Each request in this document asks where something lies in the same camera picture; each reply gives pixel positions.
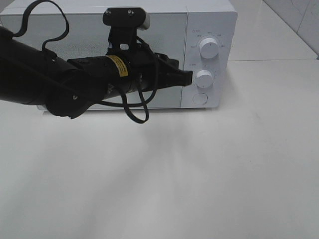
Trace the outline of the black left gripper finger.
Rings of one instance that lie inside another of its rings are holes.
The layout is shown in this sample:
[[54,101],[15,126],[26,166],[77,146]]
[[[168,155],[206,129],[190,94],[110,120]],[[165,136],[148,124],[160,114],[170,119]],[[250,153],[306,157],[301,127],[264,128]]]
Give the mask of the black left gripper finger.
[[186,87],[192,84],[192,71],[174,71],[168,72],[165,77],[165,86],[166,87],[174,87],[181,86]]

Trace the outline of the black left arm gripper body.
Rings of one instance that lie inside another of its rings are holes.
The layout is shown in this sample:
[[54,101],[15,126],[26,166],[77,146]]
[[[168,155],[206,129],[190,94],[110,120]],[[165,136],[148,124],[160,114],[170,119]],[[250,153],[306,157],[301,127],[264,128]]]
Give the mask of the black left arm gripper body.
[[138,44],[136,52],[110,51],[104,56],[73,58],[67,61],[76,68],[77,76],[69,83],[77,90],[89,91],[93,97],[115,97],[117,89],[125,94],[179,85],[179,61],[154,53]]

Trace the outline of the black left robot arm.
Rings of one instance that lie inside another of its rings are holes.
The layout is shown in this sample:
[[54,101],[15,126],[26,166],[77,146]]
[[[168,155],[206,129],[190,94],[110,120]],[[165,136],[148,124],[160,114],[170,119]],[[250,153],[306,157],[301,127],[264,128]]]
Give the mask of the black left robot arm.
[[[45,106],[53,115],[74,119],[93,105],[119,106],[137,122],[127,94],[137,92],[137,107],[148,112],[144,92],[174,86],[188,86],[192,71],[179,62],[154,53],[142,40],[137,51],[109,50],[105,56],[63,60],[49,50],[37,50],[14,40],[13,33],[0,29],[0,98],[23,105]],[[114,103],[110,98],[120,96]]]

